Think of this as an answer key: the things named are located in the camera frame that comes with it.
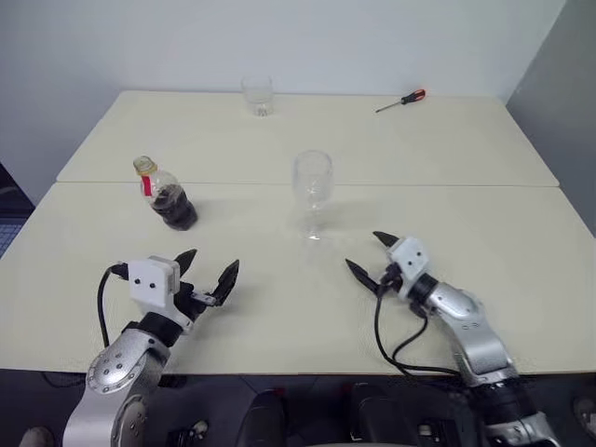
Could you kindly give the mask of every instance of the table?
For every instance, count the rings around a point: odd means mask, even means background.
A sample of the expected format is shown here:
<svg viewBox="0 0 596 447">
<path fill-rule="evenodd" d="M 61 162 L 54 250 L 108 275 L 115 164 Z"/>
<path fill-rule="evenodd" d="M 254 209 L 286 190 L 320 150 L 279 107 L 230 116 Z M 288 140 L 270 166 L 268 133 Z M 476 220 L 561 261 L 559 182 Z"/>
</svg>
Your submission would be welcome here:
<svg viewBox="0 0 596 447">
<path fill-rule="evenodd" d="M 0 367 L 83 372 L 102 349 L 95 294 L 106 266 L 192 247 L 207 291 L 241 260 L 235 291 L 173 348 L 170 373 L 395 373 L 373 340 L 374 299 L 344 258 L 381 273 L 371 235 L 421 238 L 432 274 L 473 291 L 523 373 L 596 367 L 593 238 L 558 188 L 337 186 L 321 241 L 300 237 L 287 185 L 186 184 L 199 221 L 168 229 L 134 183 L 56 183 L 0 259 Z M 127 283 L 105 295 L 114 338 L 140 312 Z M 420 325 L 385 299 L 385 344 Z M 431 328 L 405 350 L 453 366 Z"/>
<path fill-rule="evenodd" d="M 319 149 L 339 184 L 558 185 L 499 100 L 373 112 L 394 100 L 277 95 L 260 118 L 237 93 L 125 91 L 58 181 L 137 182 L 132 160 L 145 154 L 181 182 L 287 184 L 296 154 Z"/>
</svg>

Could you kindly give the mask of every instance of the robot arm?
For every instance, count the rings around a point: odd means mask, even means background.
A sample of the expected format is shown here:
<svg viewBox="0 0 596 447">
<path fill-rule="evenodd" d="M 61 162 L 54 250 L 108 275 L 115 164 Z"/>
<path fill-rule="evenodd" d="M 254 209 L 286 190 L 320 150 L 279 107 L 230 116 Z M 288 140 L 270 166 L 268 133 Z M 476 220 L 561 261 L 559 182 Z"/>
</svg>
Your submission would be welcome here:
<svg viewBox="0 0 596 447">
<path fill-rule="evenodd" d="M 379 283 L 348 261 L 356 278 L 377 297 L 389 289 L 437 321 L 448 337 L 462 380 L 480 414 L 489 441 L 497 446 L 555 446 L 546 416 L 525 392 L 510 355 L 470 293 L 439 282 L 428 272 L 423 245 L 413 237 L 399 239 L 374 233 L 387 247 L 390 265 Z"/>
<path fill-rule="evenodd" d="M 64 431 L 65 447 L 141 446 L 146 397 L 156 390 L 169 349 L 208 306 L 222 305 L 233 289 L 236 260 L 211 294 L 181 282 L 196 250 L 170 261 L 152 256 L 113 269 L 129 281 L 130 295 L 144 316 L 131 322 L 89 367 L 85 392 Z"/>
</svg>

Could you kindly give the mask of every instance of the bottle cap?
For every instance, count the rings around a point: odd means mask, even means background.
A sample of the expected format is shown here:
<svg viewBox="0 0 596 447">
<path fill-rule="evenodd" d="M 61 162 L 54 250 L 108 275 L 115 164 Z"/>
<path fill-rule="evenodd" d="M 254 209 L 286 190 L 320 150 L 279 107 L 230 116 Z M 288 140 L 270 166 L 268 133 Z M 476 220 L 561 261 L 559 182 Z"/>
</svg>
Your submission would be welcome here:
<svg viewBox="0 0 596 447">
<path fill-rule="evenodd" d="M 149 175 L 157 170 L 156 163 L 148 156 L 138 156 L 132 162 L 139 175 Z"/>
</svg>

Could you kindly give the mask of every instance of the red label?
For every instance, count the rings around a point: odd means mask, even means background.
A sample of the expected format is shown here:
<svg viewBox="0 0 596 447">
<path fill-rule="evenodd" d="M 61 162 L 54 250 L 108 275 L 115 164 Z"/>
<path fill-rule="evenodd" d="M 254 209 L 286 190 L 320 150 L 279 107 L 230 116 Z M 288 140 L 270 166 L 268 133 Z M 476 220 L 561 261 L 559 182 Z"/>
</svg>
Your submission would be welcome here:
<svg viewBox="0 0 596 447">
<path fill-rule="evenodd" d="M 142 192 L 150 197 L 151 196 L 151 179 L 147 175 L 141 177 L 142 180 Z"/>
</svg>

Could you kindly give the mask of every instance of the dark liquid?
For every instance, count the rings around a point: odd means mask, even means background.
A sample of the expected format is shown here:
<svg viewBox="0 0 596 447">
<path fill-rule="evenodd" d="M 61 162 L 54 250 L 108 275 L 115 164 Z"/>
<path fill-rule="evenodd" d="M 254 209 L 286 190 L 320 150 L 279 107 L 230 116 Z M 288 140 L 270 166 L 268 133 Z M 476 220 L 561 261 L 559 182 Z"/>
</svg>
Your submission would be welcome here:
<svg viewBox="0 0 596 447">
<path fill-rule="evenodd" d="M 197 219 L 195 207 L 176 184 L 163 188 L 151 208 L 174 230 L 187 230 Z"/>
</svg>

